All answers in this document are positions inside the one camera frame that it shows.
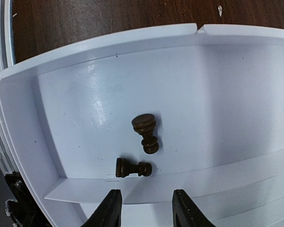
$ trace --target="white speck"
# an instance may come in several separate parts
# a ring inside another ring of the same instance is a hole
[[[220,17],[222,17],[222,6],[218,6],[218,11],[219,11],[219,15],[220,15]]]

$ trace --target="wooden table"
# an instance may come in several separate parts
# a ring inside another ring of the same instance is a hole
[[[77,41],[148,26],[197,23],[284,29],[284,0],[15,0],[13,15],[20,62]]]

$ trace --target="wooden chess piece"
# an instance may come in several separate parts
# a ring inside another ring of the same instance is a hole
[[[152,166],[148,162],[139,162],[135,165],[130,163],[126,158],[117,158],[115,176],[126,177],[129,174],[138,174],[138,176],[150,176],[152,172]]]
[[[150,113],[142,114],[132,120],[133,130],[143,136],[141,144],[147,154],[154,154],[159,150],[158,138],[153,136],[156,127],[155,116]]]

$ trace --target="chess piece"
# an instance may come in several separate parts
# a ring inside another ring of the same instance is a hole
[[[138,176],[150,176],[152,172],[152,166],[148,162],[139,162],[135,165],[130,163],[126,158],[117,158],[115,176],[116,177],[126,177],[129,174],[137,173]]]
[[[142,114],[132,120],[133,130],[143,136],[141,144],[147,154],[154,154],[159,150],[157,137],[153,136],[156,127],[155,116],[150,113]]]

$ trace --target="scratch mark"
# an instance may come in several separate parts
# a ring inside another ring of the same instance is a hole
[[[222,6],[218,6],[218,11],[219,11],[219,15],[220,15],[220,17],[222,17]]]

